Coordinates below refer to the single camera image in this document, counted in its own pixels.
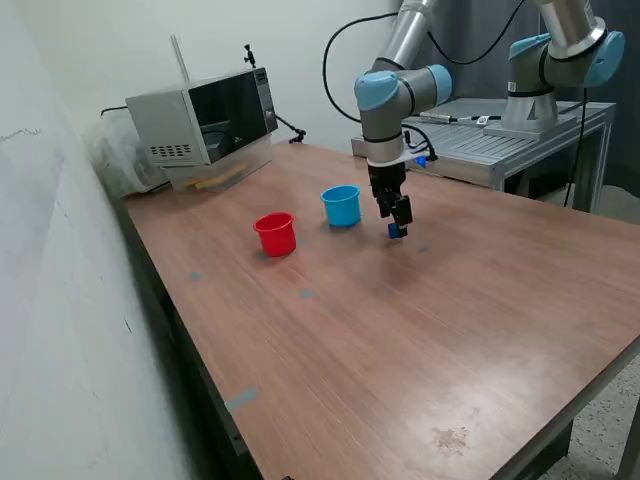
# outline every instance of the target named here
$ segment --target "white wall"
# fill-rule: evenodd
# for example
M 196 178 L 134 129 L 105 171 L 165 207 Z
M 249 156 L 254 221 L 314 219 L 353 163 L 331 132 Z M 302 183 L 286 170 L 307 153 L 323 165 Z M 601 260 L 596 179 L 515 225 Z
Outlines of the white wall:
M 396 0 L 19 0 L 43 60 L 81 132 L 125 97 L 181 75 L 169 36 L 181 39 L 192 78 L 245 68 L 246 43 L 267 67 L 276 111 L 309 132 L 309 143 L 350 151 L 356 124 L 325 98 L 324 47 L 340 26 L 398 8 Z M 356 114 L 353 83 L 370 66 L 390 21 L 358 25 L 335 43 L 330 86 Z M 281 127 L 277 138 L 289 138 Z
M 0 478 L 197 478 L 109 202 L 0 0 Z

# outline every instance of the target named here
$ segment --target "plastic cup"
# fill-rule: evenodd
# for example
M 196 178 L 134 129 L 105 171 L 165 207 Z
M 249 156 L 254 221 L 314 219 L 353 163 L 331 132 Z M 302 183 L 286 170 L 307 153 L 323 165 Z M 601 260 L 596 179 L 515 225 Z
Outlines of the plastic cup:
M 340 185 L 322 194 L 329 225 L 352 227 L 360 221 L 360 188 L 355 185 Z
M 253 229 L 260 235 L 264 253 L 270 257 L 282 257 L 296 249 L 293 215 L 290 213 L 270 213 L 258 220 Z

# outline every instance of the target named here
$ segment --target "blue cup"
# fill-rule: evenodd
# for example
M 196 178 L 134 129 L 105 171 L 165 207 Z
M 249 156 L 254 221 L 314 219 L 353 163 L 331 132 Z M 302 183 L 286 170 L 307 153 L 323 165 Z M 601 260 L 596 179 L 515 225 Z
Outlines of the blue cup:
M 330 188 L 322 201 L 332 227 L 352 227 L 360 221 L 360 188 L 355 185 Z

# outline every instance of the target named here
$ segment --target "red cup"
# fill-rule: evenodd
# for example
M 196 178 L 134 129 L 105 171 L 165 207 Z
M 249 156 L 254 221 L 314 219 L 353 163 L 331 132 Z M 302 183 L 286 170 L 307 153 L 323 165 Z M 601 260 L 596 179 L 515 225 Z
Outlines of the red cup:
M 253 229 L 260 235 L 264 253 L 270 257 L 282 257 L 296 249 L 293 215 L 290 213 L 270 213 L 258 220 Z

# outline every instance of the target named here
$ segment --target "table leg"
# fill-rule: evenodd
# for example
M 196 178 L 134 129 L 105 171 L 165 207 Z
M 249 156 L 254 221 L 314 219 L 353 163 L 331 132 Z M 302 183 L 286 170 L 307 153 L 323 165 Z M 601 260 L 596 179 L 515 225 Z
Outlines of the table leg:
M 575 178 L 576 191 L 573 199 L 575 210 L 593 213 L 598 208 L 610 136 L 611 125 L 606 125 L 586 136 L 582 141 Z
M 640 403 L 633 416 L 631 431 L 616 480 L 640 480 Z

